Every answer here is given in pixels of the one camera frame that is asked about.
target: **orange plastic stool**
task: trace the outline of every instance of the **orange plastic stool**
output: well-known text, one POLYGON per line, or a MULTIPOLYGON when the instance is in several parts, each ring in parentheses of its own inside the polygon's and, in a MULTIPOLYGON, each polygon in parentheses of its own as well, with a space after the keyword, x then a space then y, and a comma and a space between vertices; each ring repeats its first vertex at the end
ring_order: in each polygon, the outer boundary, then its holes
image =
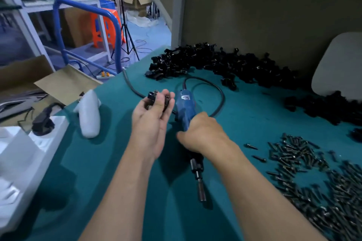
MULTIPOLYGON (((113 14, 117 18, 118 23, 120 24, 120 28, 122 29, 122 25, 120 23, 120 17, 118 16, 117 10, 106 9, 106 8, 102 8, 102 9, 110 11, 111 14, 113 14)), ((91 14, 90 20, 92 22, 93 44, 94 44, 94 47, 100 48, 98 43, 103 42, 103 39, 101 37, 101 27, 100 27, 100 25, 98 25, 98 27, 99 27, 98 31, 97 31, 97 28, 96 28, 96 20, 98 20, 98 15, 94 14, 92 12, 90 14, 91 14)), ((107 17, 103 17, 103 22, 104 22, 104 28, 106 30, 106 36, 107 36, 108 44, 111 44, 113 49, 114 49, 115 48, 115 28, 114 28, 113 22, 107 17)), ((121 33, 121 38, 122 38, 122 43, 125 43, 126 41, 124 40, 124 37, 123 37, 123 30, 122 30, 122 33, 121 33)))

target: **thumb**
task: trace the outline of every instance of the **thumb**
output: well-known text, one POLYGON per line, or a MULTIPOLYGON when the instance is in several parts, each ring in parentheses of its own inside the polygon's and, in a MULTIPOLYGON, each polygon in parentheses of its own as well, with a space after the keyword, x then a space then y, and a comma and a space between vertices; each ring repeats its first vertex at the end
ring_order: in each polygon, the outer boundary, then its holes
POLYGON ((153 113, 158 119, 161 118, 163 110, 165 108, 165 96, 163 93, 157 93, 156 94, 156 99, 155 102, 153 104, 153 106, 151 107, 151 113, 153 113))
POLYGON ((176 138, 178 139, 178 141, 179 141, 182 145, 185 145, 185 144, 184 144, 184 142, 186 141, 185 135, 186 135, 186 132, 184 132, 184 131, 179 131, 179 132, 176 134, 176 138))

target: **right hand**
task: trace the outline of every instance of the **right hand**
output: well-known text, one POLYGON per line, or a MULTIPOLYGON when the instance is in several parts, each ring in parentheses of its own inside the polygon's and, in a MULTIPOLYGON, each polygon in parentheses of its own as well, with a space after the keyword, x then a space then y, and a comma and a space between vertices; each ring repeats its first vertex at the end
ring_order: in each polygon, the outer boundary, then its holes
POLYGON ((177 139, 188 150, 198 152, 211 159, 219 146, 228 144, 229 137, 216 119, 204 111, 195 115, 187 131, 179 131, 177 139))

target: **pile of screws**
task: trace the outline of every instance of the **pile of screws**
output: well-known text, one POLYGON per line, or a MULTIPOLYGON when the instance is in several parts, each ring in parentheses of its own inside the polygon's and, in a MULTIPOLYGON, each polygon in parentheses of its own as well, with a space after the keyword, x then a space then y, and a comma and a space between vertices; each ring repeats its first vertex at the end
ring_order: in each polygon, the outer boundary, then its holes
POLYGON ((357 100, 347 101, 336 91, 326 97, 313 97, 308 95, 302 99, 295 96, 287 97, 284 100, 284 107, 290 111, 296 111, 296 107, 304 108, 304 112, 311 117, 321 117, 333 125, 341 121, 350 122, 362 126, 362 103, 357 100))
POLYGON ((186 74, 190 67, 195 67, 198 70, 210 70, 214 74, 221 75, 222 85, 233 91, 237 88, 234 82, 235 76, 246 83, 257 82, 266 88, 278 86, 296 89, 296 72, 292 72, 288 67, 280 69, 275 65, 275 61, 269 58, 268 53, 263 59, 258 59, 254 54, 238 54, 237 48, 232 53, 226 53, 223 48, 216 51, 215 46, 215 44, 199 43, 174 50, 166 49, 164 54, 152 57, 153 63, 145 75, 160 80, 186 74))
MULTIPOLYGON (((362 168, 342 161, 341 172, 330 169, 319 147, 301 137, 283 134, 280 143, 268 143, 269 159, 277 161, 271 175, 275 187, 329 240, 362 240, 362 168), (328 175, 328 193, 318 184, 300 188, 293 179, 313 167, 328 175)), ((334 151, 328 152, 337 162, 334 151)))

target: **tripod stand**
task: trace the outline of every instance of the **tripod stand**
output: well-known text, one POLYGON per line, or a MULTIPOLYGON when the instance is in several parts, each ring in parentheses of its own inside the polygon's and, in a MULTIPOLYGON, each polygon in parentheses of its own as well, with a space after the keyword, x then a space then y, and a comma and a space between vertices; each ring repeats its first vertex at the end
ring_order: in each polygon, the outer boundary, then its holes
POLYGON ((138 57, 138 53, 137 53, 137 50, 136 50, 136 47, 135 45, 133 44, 133 40, 132 40, 132 37, 131 37, 131 34, 128 30, 128 27, 127 27, 127 22, 126 22, 126 16, 124 14, 124 1, 123 0, 120 0, 120 9, 122 11, 122 15, 121 15, 121 24, 122 24, 122 30, 123 30, 123 36, 124 36, 124 39, 126 41, 126 50, 124 48, 122 48, 121 46, 121 49, 123 51, 126 52, 127 55, 129 55, 131 53, 132 50, 135 51, 135 54, 137 56, 137 59, 139 61, 139 57, 138 57))

